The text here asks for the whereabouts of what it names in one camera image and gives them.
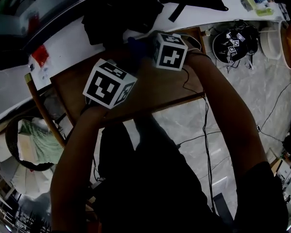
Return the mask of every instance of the black cable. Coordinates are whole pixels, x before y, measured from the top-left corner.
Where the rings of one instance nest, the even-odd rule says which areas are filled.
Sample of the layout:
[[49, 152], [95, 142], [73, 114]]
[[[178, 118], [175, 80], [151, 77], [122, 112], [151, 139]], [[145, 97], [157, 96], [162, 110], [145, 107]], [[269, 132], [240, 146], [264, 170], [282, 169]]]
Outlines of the black cable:
[[[183, 68], [183, 70], [188, 74], [188, 77], [187, 77], [187, 80], [184, 82], [184, 84], [183, 84], [183, 88], [184, 89], [187, 89], [187, 90], [190, 90], [190, 91], [192, 91], [192, 92], [194, 92], [194, 93], [196, 93], [197, 94], [197, 92], [196, 91], [194, 91], [194, 90], [191, 90], [191, 89], [189, 89], [189, 88], [186, 88], [185, 87], [185, 84], [188, 82], [188, 80], [189, 80], [189, 78], [190, 78], [190, 74], [189, 74], [189, 72], [186, 70], [186, 69], [184, 69]], [[271, 138], [273, 138], [273, 139], [275, 139], [275, 140], [277, 140], [277, 141], [279, 141], [279, 142], [282, 142], [282, 141], [280, 141], [279, 139], [277, 139], [277, 138], [275, 138], [275, 137], [273, 137], [273, 136], [271, 136], [271, 135], [269, 135], [269, 134], [266, 134], [266, 133], [264, 133], [264, 132], [262, 132], [261, 130], [262, 130], [262, 128], [263, 128], [263, 126], [265, 125], [265, 123], [266, 123], [266, 121], [268, 120], [268, 118], [271, 116], [271, 114], [273, 113], [273, 111], [274, 111], [274, 109], [275, 109], [275, 107], [276, 107], [276, 105], [277, 105], [277, 102], [278, 102], [278, 100], [279, 100], [279, 97], [280, 97], [280, 95], [283, 93], [283, 91], [290, 85], [291, 83], [289, 83], [281, 92], [280, 92], [280, 94], [279, 94], [279, 96], [278, 96], [278, 98], [277, 98], [277, 100], [276, 100], [276, 103], [275, 103], [275, 105], [274, 105], [274, 107], [273, 107], [273, 109], [272, 109], [272, 111], [271, 111], [271, 113], [269, 114], [269, 116], [266, 118], [266, 120], [264, 121], [264, 123], [263, 123], [263, 125], [262, 125], [262, 127], [261, 127], [261, 129], [259, 129], [259, 133], [262, 133], [262, 134], [264, 134], [264, 135], [266, 135], [266, 136], [269, 136], [269, 137], [271, 137]], [[178, 147], [178, 149], [181, 147], [181, 144], [183, 144], [183, 143], [185, 143], [185, 142], [188, 142], [188, 141], [192, 141], [192, 140], [195, 140], [195, 139], [198, 139], [198, 138], [200, 138], [200, 137], [202, 137], [202, 136], [204, 136], [205, 137], [205, 147], [206, 147], [206, 154], [207, 154], [207, 159], [208, 159], [208, 181], [209, 181], [209, 190], [210, 190], [210, 198], [211, 198], [211, 206], [212, 206], [212, 208], [211, 208], [211, 210], [212, 210], [212, 212], [214, 212], [215, 213], [215, 209], [214, 209], [214, 202], [213, 202], [213, 193], [212, 193], [212, 169], [211, 169], [211, 160], [210, 160], [210, 154], [209, 154], [209, 148], [208, 148], [208, 138], [207, 138], [207, 135], [208, 134], [213, 134], [213, 133], [219, 133], [220, 131], [215, 131], [215, 132], [211, 132], [211, 133], [207, 133], [206, 132], [206, 125], [207, 125], [207, 115], [208, 115], [208, 110], [209, 110], [209, 106], [208, 106], [208, 103], [207, 103], [207, 100], [206, 100], [206, 97], [205, 96], [203, 96], [202, 97], [203, 99], [204, 99], [204, 101], [205, 101], [205, 123], [204, 123], [204, 126], [203, 126], [203, 132], [204, 132], [204, 135], [201, 135], [201, 136], [198, 136], [198, 137], [195, 137], [195, 138], [193, 138], [193, 139], [190, 139], [190, 140], [186, 140], [186, 141], [184, 141], [184, 142], [181, 142], [180, 144], [177, 144], [177, 147]]]
[[226, 69], [227, 69], [227, 73], [229, 73], [229, 72], [231, 71], [232, 68], [237, 69], [238, 66], [239, 66], [239, 63], [240, 63], [240, 62], [241, 62], [241, 60], [238, 61], [237, 66], [234, 66], [234, 64], [236, 63], [236, 61], [234, 61], [234, 63], [233, 63], [232, 65], [227, 66], [227, 67], [226, 67]]
[[268, 117], [266, 118], [266, 120], [264, 121], [264, 123], [262, 124], [262, 127], [261, 127], [261, 128], [258, 127], [258, 132], [259, 132], [259, 133], [262, 133], [263, 135], [269, 136], [269, 137], [271, 137], [271, 138], [273, 138], [273, 139], [275, 139], [275, 140], [277, 140], [277, 141], [279, 141], [279, 142], [281, 142], [281, 143], [283, 143], [283, 141], [281, 141], [281, 140], [279, 140], [279, 139], [277, 139], [277, 138], [275, 138], [275, 137], [273, 137], [273, 136], [271, 136], [271, 135], [269, 135], [269, 134], [266, 134], [266, 133], [262, 132], [262, 129], [263, 129], [265, 123], [267, 122], [267, 120], [270, 118], [271, 114], [274, 112], [274, 109], [276, 108], [276, 105], [277, 105], [277, 102], [278, 102], [278, 100], [279, 100], [279, 98], [280, 98], [280, 95], [284, 92], [284, 90], [286, 90], [286, 89], [288, 88], [288, 86], [289, 86], [290, 84], [291, 84], [291, 83], [287, 84], [286, 87], [283, 88], [283, 90], [279, 93], [279, 96], [277, 97], [276, 103], [275, 103], [275, 105], [274, 105], [272, 111], [270, 112], [270, 114], [268, 115]]
[[291, 83], [287, 84], [286, 87], [285, 87], [285, 88], [284, 88], [284, 89], [279, 93], [279, 96], [278, 96], [278, 98], [277, 98], [277, 100], [276, 100], [276, 103], [275, 103], [275, 105], [274, 105], [272, 111], [270, 112], [270, 114], [268, 115], [268, 117], [266, 118], [266, 120], [264, 121], [264, 123], [262, 124], [262, 127], [261, 127], [260, 131], [263, 129], [263, 127], [264, 127], [266, 121], [270, 118], [271, 114], [273, 113], [273, 111], [274, 111], [274, 109], [275, 109], [275, 107], [276, 107], [276, 105], [277, 105], [277, 102], [278, 102], [278, 100], [279, 100], [279, 98], [280, 98], [280, 95], [283, 93], [283, 91], [284, 91], [285, 89], [287, 89], [287, 87], [288, 87], [290, 84], [291, 84]]
[[198, 94], [196, 91], [194, 91], [194, 90], [192, 90], [192, 89], [190, 89], [190, 88], [186, 88], [186, 87], [184, 87], [185, 84], [189, 81], [190, 74], [189, 74], [189, 72], [188, 72], [186, 69], [182, 68], [182, 70], [185, 71], [185, 72], [188, 74], [188, 78], [187, 78], [186, 81], [184, 82], [182, 88], [184, 88], [184, 89], [186, 89], [186, 90], [189, 90], [189, 91], [192, 91], [192, 92]]
[[[209, 134], [214, 134], [214, 133], [221, 133], [221, 131], [215, 131], [215, 132], [207, 133], [207, 135], [209, 135]], [[186, 141], [184, 141], [184, 142], [181, 142], [181, 143], [177, 144], [177, 148], [179, 149], [179, 148], [181, 147], [181, 145], [182, 145], [183, 143], [185, 143], [185, 142], [193, 141], [193, 140], [196, 140], [196, 139], [201, 138], [201, 137], [203, 137], [203, 136], [205, 136], [205, 135], [203, 134], [203, 135], [200, 135], [200, 136], [195, 137], [195, 138], [193, 138], [193, 139], [190, 139], [190, 140], [186, 140]]]
[[[189, 88], [186, 88], [185, 87], [185, 84], [188, 82], [188, 80], [190, 79], [190, 74], [189, 72], [183, 68], [183, 70], [188, 74], [188, 78], [187, 80], [184, 82], [183, 84], [183, 88], [184, 89], [187, 89], [187, 90], [190, 90], [190, 91], [193, 91], [195, 92], [196, 94], [198, 94], [196, 91], [194, 90], [191, 90]], [[206, 125], [207, 125], [207, 115], [208, 115], [208, 110], [209, 110], [209, 106], [208, 106], [208, 103], [207, 103], [207, 100], [206, 100], [206, 97], [203, 96], [202, 97], [203, 100], [205, 101], [205, 123], [204, 123], [204, 126], [203, 126], [203, 132], [204, 132], [204, 137], [205, 137], [205, 147], [206, 147], [206, 153], [207, 153], [207, 159], [208, 159], [208, 180], [209, 180], [209, 190], [210, 190], [210, 198], [211, 198], [211, 206], [212, 206], [212, 212], [215, 213], [215, 209], [214, 209], [214, 202], [213, 202], [213, 193], [212, 193], [212, 172], [211, 172], [211, 160], [210, 160], [210, 154], [209, 154], [209, 148], [208, 148], [208, 138], [207, 138], [207, 132], [206, 132]]]
[[271, 135], [269, 135], [269, 134], [266, 134], [266, 133], [264, 133], [264, 132], [262, 132], [262, 131], [259, 131], [259, 133], [262, 133], [262, 134], [264, 134], [264, 135], [267, 135], [267, 136], [269, 136], [269, 137], [271, 137], [271, 138], [273, 138], [273, 139], [275, 139], [275, 140], [277, 140], [277, 141], [283, 143], [283, 141], [280, 141], [279, 139], [277, 139], [277, 138], [275, 138], [275, 137], [273, 137], [273, 136], [271, 136]]
[[96, 181], [101, 181], [101, 177], [98, 177], [98, 179], [96, 178], [96, 175], [95, 175], [95, 171], [97, 171], [97, 173], [99, 174], [98, 172], [98, 169], [96, 168], [96, 160], [95, 160], [95, 157], [93, 158], [93, 161], [94, 161], [94, 178]]
[[[230, 158], [230, 156], [227, 156], [227, 157], [225, 157], [222, 161], [220, 161], [217, 165], [215, 165], [214, 167], [213, 167], [213, 169], [212, 169], [212, 171], [217, 167], [217, 166], [219, 166], [224, 160], [226, 160], [227, 158]], [[203, 176], [202, 178], [200, 178], [200, 179], [198, 179], [198, 180], [201, 180], [201, 179], [203, 179], [203, 178], [205, 178], [205, 177], [207, 177], [208, 176], [208, 174], [206, 174], [205, 176]]]
[[23, 1], [25, 1], [25, 0], [20, 1], [17, 7], [19, 7], [22, 4]]

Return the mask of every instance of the tiled floor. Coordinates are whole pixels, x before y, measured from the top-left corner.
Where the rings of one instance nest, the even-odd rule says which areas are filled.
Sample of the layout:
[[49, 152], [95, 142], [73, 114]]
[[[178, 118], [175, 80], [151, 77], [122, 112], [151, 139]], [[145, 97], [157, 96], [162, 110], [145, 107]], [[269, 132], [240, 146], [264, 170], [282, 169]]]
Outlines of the tiled floor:
[[[211, 26], [204, 25], [201, 28], [204, 30]], [[215, 62], [211, 50], [212, 38], [204, 37], [204, 42], [207, 54]], [[291, 71], [283, 66], [281, 60], [268, 60], [260, 48], [254, 55], [253, 62], [255, 66], [253, 70], [246, 67], [248, 65], [247, 60], [243, 59], [238, 68], [232, 68], [229, 73], [227, 73], [224, 64], [217, 61], [217, 66], [245, 101], [257, 125], [261, 126], [272, 110], [279, 93], [291, 82]], [[177, 144], [203, 134], [202, 127], [205, 119], [205, 102], [204, 100], [197, 100], [169, 108], [155, 113], [154, 117], [166, 130], [170, 138]], [[289, 129], [290, 122], [291, 85], [281, 95], [263, 131], [283, 140]], [[135, 129], [133, 121], [125, 122], [125, 126], [128, 129], [134, 147], [136, 147], [139, 142], [139, 134]], [[208, 113], [206, 129], [208, 133], [219, 130], [211, 109]], [[94, 154], [97, 163], [100, 137], [101, 131], [99, 132], [97, 148]], [[280, 155], [283, 149], [280, 142], [262, 134], [260, 134], [260, 137], [265, 151], [271, 148], [275, 154]], [[215, 196], [222, 192], [231, 214], [235, 216], [237, 209], [236, 184], [228, 149], [221, 133], [209, 135], [208, 140], [211, 167], [213, 169], [213, 194]], [[199, 178], [204, 193], [210, 198], [204, 138], [201, 137], [197, 140], [184, 143], [179, 150]]]

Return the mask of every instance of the black cloth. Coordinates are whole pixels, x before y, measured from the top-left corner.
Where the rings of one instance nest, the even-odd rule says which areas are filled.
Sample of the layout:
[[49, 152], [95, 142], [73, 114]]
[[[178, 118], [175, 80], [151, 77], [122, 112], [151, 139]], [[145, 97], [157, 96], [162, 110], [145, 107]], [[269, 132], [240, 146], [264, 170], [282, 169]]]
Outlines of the black cloth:
[[127, 29], [149, 32], [163, 7], [157, 0], [91, 0], [82, 23], [91, 45], [114, 49]]
[[[122, 123], [102, 132], [98, 170], [106, 180], [94, 208], [103, 233], [230, 232], [211, 212], [197, 176], [155, 119], [134, 121], [140, 134], [136, 151]], [[287, 207], [267, 162], [246, 173], [237, 194], [234, 232], [285, 232]]]

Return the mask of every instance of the hand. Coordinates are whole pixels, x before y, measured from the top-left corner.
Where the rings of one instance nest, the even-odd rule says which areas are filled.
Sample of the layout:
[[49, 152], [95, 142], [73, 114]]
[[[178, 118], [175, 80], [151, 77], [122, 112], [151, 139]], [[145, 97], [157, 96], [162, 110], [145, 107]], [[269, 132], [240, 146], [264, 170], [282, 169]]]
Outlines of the hand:
[[139, 66], [141, 64], [142, 59], [144, 59], [147, 55], [146, 43], [136, 40], [133, 37], [129, 37], [128, 47], [134, 61], [136, 62], [136, 65]]
[[188, 52], [186, 54], [186, 57], [185, 57], [185, 60], [184, 60], [184, 64], [190, 66], [190, 63], [192, 62], [193, 58], [196, 56], [193, 53], [194, 52], [196, 52], [196, 53], [202, 53], [202, 52], [200, 50], [196, 49], [197, 47], [193, 46], [190, 43], [190, 41], [188, 40], [188, 37], [186, 37], [185, 35], [182, 36], [182, 40], [188, 46]]

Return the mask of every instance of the small box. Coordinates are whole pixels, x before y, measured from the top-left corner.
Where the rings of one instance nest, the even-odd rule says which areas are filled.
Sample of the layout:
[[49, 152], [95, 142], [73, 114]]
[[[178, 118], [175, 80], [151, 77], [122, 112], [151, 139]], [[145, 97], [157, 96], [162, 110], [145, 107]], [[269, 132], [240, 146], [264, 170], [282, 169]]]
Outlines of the small box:
[[158, 33], [155, 41], [153, 66], [181, 71], [188, 46], [178, 34]]
[[136, 81], [129, 73], [100, 59], [93, 67], [83, 95], [112, 109], [126, 99]]

